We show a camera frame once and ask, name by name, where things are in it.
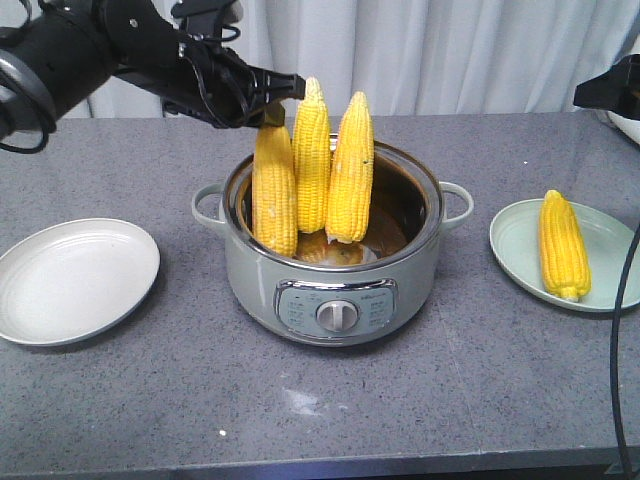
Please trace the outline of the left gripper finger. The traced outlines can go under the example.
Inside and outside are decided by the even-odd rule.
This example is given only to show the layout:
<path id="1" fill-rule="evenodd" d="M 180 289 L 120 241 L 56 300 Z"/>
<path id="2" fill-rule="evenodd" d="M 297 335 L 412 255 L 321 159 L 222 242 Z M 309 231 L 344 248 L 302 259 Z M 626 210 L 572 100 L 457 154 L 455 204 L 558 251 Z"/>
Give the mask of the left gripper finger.
<path id="1" fill-rule="evenodd" d="M 305 98 L 306 81 L 298 74 L 262 70 L 260 81 L 265 100 L 302 100 Z"/>
<path id="2" fill-rule="evenodd" d="M 280 127 L 285 123 L 285 108 L 280 100 L 265 101 L 262 105 L 261 126 Z"/>

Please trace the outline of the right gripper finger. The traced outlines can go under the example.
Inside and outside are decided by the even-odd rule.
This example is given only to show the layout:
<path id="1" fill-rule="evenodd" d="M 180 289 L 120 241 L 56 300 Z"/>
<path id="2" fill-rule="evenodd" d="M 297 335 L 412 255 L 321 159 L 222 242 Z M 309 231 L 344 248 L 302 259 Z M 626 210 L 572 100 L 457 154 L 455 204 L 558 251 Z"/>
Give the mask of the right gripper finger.
<path id="1" fill-rule="evenodd" d="M 619 112 L 623 76 L 610 70 L 596 78 L 579 84 L 573 105 L 581 108 Z"/>

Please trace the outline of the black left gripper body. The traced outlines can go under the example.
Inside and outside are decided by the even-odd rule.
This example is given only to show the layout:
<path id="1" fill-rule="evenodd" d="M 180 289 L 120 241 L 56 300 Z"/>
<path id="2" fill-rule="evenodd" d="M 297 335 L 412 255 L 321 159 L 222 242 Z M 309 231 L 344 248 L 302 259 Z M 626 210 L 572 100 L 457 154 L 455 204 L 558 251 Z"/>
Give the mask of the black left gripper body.
<path id="1" fill-rule="evenodd" d="M 167 36 L 162 39 L 162 67 L 174 75 L 162 95 L 166 112 L 216 128 L 267 123 L 273 72 L 247 64 L 233 50 Z"/>

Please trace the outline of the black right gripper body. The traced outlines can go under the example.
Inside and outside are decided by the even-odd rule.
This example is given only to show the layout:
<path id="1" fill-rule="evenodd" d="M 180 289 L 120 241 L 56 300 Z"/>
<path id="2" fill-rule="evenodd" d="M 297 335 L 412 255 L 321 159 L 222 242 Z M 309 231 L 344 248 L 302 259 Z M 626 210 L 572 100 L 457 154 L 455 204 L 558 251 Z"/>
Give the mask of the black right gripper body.
<path id="1" fill-rule="evenodd" d="M 639 63 L 622 68 L 621 91 L 614 112 L 629 120 L 639 119 Z"/>

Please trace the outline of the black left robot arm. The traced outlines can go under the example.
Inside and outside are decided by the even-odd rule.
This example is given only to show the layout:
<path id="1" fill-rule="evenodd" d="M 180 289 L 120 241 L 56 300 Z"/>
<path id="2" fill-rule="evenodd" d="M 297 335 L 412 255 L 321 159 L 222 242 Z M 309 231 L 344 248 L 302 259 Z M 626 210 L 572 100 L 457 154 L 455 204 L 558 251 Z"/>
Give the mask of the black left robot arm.
<path id="1" fill-rule="evenodd" d="M 1 147 L 42 151 L 57 121 L 110 78 L 158 96 L 163 109 L 218 129 L 284 122 L 305 81 L 251 66 L 228 47 L 241 8 L 178 1 L 176 25 L 150 1 L 42 1 L 38 18 L 1 30 Z"/>

